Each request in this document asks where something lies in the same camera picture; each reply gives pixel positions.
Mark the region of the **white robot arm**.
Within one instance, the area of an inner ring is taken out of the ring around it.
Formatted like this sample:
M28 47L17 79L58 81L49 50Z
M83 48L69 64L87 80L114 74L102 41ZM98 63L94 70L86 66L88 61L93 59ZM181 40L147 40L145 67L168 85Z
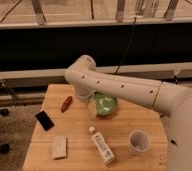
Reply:
M192 88L164 81L109 75L96 71L89 55L65 71L76 97L88 100L95 91L119 97L170 119L165 171L192 171Z

